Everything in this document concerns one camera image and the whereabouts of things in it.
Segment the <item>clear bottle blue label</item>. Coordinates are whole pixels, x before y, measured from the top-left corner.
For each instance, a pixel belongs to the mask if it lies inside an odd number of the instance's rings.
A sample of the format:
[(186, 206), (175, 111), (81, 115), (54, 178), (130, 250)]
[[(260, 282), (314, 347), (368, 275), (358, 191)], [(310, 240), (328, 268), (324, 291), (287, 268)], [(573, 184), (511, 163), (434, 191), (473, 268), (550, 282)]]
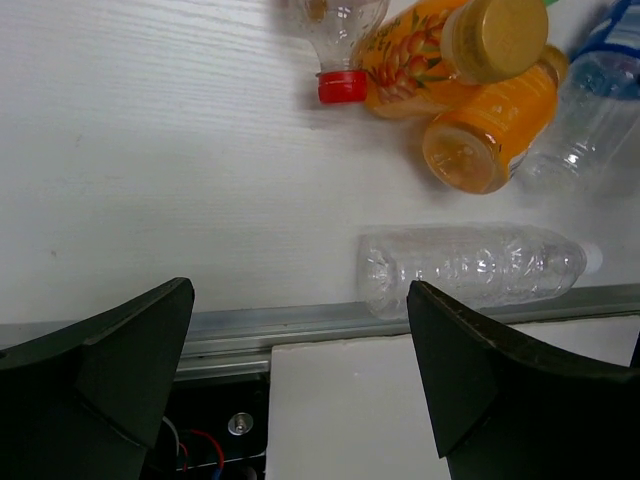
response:
[(572, 57), (556, 116), (517, 179), (531, 193), (589, 191), (638, 121), (639, 3), (616, 1)]

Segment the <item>orange juice bottle gold cap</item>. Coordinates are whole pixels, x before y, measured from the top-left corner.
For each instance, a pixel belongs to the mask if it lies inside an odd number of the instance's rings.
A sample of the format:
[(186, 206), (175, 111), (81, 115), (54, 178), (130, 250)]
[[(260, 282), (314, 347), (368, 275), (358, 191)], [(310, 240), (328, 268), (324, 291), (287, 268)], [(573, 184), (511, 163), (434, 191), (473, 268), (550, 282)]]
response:
[(359, 49), (366, 108), (387, 119), (436, 116), (539, 58), (549, 20), (539, 0), (419, 1)]

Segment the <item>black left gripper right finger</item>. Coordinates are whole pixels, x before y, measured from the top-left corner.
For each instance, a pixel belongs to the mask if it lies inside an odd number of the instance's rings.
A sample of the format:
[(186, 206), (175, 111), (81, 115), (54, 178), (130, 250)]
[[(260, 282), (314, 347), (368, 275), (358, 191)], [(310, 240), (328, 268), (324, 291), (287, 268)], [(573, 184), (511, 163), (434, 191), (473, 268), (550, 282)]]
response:
[(415, 281), (408, 318), (454, 479), (635, 479), (639, 363), (578, 355)]

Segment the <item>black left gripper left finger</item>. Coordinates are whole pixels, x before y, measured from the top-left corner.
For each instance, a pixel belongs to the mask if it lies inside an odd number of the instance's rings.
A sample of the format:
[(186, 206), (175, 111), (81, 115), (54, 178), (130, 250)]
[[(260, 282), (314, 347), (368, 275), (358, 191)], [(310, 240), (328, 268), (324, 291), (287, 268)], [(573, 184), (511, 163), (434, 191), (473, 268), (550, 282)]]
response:
[(174, 278), (1, 353), (4, 479), (136, 479), (157, 440), (195, 290)]

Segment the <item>clear bottle red cap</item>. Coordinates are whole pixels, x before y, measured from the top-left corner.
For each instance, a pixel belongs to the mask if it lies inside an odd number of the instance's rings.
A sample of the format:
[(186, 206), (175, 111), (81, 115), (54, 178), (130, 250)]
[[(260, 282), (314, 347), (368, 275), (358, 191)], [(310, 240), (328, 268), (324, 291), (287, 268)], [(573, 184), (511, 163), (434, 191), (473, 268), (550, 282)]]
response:
[(360, 50), (384, 20), (387, 1), (286, 1), (293, 31), (313, 47), (319, 62), (317, 95), (323, 105), (362, 103), (367, 74)]

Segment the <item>clear bottle white cap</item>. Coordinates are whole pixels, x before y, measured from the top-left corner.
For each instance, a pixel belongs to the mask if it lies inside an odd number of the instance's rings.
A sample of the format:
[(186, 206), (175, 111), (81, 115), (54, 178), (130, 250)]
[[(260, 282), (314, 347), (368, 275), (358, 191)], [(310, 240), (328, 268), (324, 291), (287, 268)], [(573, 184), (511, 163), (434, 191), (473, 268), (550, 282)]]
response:
[(414, 281), (473, 309), (495, 308), (557, 298), (602, 263), (597, 245), (530, 225), (394, 227), (362, 235), (356, 285), (374, 316), (395, 320), (407, 315)]

